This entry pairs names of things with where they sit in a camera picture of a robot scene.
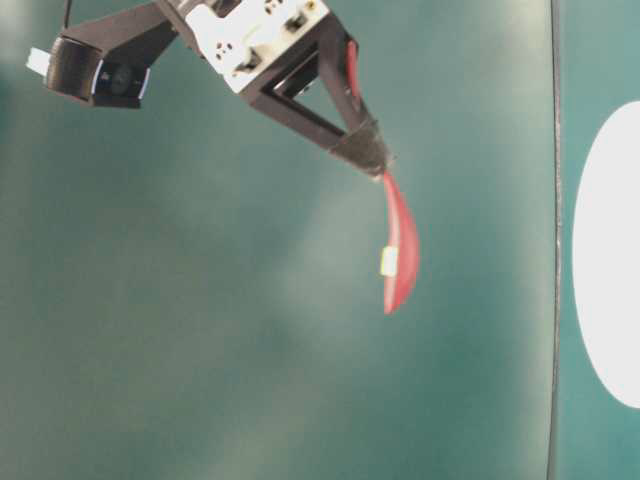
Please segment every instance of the dark green surface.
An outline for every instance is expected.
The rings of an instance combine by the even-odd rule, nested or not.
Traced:
[[[640,3],[560,0],[564,281],[556,465],[559,480],[640,478],[640,412],[600,383],[580,334],[571,235],[580,176],[609,116],[640,98]]]
[[[545,477],[547,1],[332,2],[423,237],[392,318],[380,185],[180,44],[141,112],[48,94],[61,3],[0,0],[0,478]]]

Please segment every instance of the black cable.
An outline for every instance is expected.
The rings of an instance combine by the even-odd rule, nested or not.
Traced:
[[[62,21],[62,28],[69,28],[69,18],[71,17],[71,4],[73,0],[65,0],[64,2],[64,20]]]

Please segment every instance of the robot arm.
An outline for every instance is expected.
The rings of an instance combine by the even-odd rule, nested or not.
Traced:
[[[362,99],[358,45],[323,0],[156,0],[65,25],[51,54],[33,50],[27,66],[49,89],[87,105],[139,108],[151,65],[178,34],[253,108],[382,178],[390,237],[381,273],[385,312],[395,311],[416,282],[418,231],[388,171],[392,154]],[[345,128],[296,100],[317,79]]]

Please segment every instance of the black vertical line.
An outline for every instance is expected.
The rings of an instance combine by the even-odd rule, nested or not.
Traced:
[[[554,349],[553,380],[551,386],[551,419],[549,429],[549,452],[547,455],[547,480],[555,478],[555,459],[558,423],[558,367],[560,361],[560,309],[562,307],[562,253],[563,253],[563,200],[562,200],[562,103],[561,103],[561,20],[560,3],[551,1],[551,45],[553,56],[553,110],[554,110],[554,163],[555,163],[555,228],[556,228],[556,277],[554,305]]]
[[[69,28],[69,19],[71,17],[71,5],[73,0],[65,0],[64,2],[64,17],[62,20],[62,28],[66,30]]]

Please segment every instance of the red strip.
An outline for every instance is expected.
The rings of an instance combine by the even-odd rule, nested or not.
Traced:
[[[347,78],[351,94],[360,103],[362,101],[362,93],[358,80],[358,44],[354,40],[349,40],[347,44]]]
[[[389,246],[398,249],[398,269],[393,277],[385,277],[384,313],[395,312],[405,303],[418,278],[420,269],[420,237],[416,223],[393,176],[384,174],[389,210]]]

